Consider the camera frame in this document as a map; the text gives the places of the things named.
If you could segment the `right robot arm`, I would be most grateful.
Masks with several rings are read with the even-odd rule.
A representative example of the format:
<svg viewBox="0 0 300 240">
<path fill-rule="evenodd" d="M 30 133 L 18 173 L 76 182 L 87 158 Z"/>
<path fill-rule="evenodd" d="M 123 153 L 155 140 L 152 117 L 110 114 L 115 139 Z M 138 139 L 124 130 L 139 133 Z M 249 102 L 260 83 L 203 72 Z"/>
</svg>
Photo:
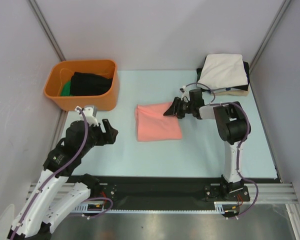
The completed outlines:
<svg viewBox="0 0 300 240">
<path fill-rule="evenodd" d="M 192 89 L 183 93 L 182 97 L 175 97 L 163 115 L 183 119 L 186 114 L 191 114 L 198 120 L 215 120 L 219 137 L 225 146 L 222 178 L 227 184 L 220 188 L 220 194 L 225 200 L 232 201 L 239 194 L 235 184 L 243 179 L 240 170 L 241 151 L 251 133 L 247 114 L 238 101 L 205 104 L 200 89 Z"/>
</svg>

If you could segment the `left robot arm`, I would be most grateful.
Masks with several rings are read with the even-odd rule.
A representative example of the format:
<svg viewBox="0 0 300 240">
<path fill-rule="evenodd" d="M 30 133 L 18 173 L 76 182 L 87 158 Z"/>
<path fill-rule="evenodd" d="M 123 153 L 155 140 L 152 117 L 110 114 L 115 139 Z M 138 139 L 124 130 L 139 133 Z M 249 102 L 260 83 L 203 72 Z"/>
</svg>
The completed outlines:
<svg viewBox="0 0 300 240">
<path fill-rule="evenodd" d="M 74 187 L 56 204 L 52 204 L 82 158 L 94 147 L 112 145 L 118 131 L 108 119 L 102 123 L 77 120 L 66 129 L 43 164 L 39 180 L 21 212 L 13 220 L 9 240 L 49 240 L 57 226 L 82 202 L 97 201 L 106 213 L 113 200 L 106 197 L 100 181 L 90 174 L 82 175 Z"/>
</svg>

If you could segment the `pink t shirt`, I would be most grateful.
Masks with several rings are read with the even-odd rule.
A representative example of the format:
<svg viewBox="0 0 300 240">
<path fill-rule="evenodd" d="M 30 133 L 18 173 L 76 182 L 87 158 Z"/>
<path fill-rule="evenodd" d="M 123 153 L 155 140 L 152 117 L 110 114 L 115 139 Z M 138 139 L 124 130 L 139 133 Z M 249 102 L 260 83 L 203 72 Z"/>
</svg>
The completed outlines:
<svg viewBox="0 0 300 240">
<path fill-rule="evenodd" d="M 136 137 L 139 142 L 154 142 L 182 139 L 182 130 L 177 117 L 164 116 L 171 102 L 140 105 L 134 111 Z"/>
</svg>

